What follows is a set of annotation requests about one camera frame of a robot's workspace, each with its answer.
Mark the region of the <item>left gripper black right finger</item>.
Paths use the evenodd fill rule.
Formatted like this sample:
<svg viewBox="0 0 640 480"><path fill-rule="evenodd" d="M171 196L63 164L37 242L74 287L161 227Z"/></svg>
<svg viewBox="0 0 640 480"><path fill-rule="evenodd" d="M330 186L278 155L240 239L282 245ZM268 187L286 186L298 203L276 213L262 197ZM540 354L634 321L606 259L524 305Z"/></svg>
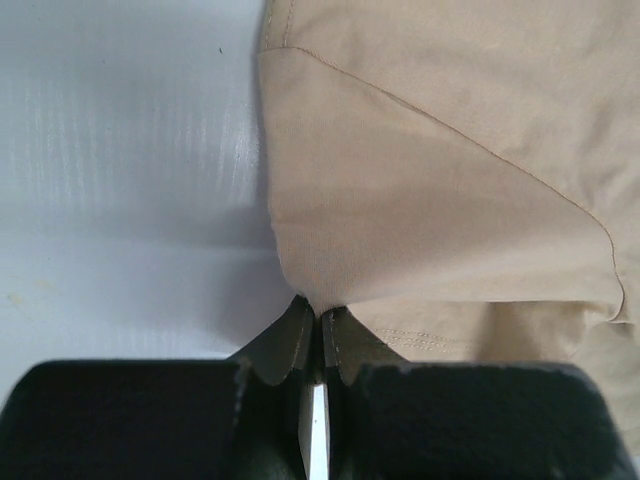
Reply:
<svg viewBox="0 0 640 480"><path fill-rule="evenodd" d="M333 479L624 479L594 382L560 363L411 362L349 310L319 322Z"/></svg>

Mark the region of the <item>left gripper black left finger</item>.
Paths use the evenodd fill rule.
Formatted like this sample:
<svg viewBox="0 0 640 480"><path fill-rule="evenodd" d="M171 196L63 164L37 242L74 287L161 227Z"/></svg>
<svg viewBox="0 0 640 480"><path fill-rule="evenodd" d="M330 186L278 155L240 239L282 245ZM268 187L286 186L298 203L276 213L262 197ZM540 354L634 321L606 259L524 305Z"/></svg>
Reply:
<svg viewBox="0 0 640 480"><path fill-rule="evenodd" d="M227 359L52 360L1 412L5 479L305 479L302 297Z"/></svg>

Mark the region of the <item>beige t-shirt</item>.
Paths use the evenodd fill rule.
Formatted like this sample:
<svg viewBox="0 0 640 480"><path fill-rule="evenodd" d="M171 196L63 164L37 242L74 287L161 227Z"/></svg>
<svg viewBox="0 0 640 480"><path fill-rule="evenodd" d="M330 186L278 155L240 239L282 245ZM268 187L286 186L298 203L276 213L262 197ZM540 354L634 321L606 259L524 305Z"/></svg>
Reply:
<svg viewBox="0 0 640 480"><path fill-rule="evenodd" d="M416 361L639 377L639 5L272 1L284 274Z"/></svg>

